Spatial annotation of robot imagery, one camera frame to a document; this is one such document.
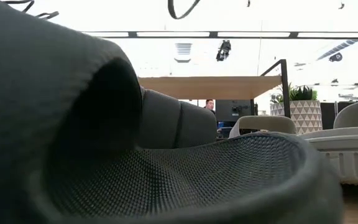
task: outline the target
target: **plant pot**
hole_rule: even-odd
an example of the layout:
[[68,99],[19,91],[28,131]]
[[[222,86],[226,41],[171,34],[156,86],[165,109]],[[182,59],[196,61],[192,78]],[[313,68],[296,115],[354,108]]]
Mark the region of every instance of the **plant pot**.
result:
[[[318,100],[291,101],[291,119],[295,123],[298,134],[323,130],[321,108]],[[284,104],[270,105],[270,115],[284,116]]]

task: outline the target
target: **potted plant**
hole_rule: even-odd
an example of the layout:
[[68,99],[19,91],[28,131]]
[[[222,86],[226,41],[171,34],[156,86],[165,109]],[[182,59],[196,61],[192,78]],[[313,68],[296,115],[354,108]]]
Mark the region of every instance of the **potted plant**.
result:
[[[290,92],[291,119],[298,134],[310,133],[323,129],[321,107],[317,100],[317,91],[307,86],[288,87]],[[272,95],[270,115],[284,116],[283,96]]]

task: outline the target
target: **track light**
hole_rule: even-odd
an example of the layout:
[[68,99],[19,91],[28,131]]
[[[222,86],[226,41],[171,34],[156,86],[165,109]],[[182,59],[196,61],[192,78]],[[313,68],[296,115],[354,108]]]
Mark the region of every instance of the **track light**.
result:
[[221,44],[218,53],[216,54],[216,61],[222,62],[229,56],[229,52],[231,50],[230,40],[224,40]]

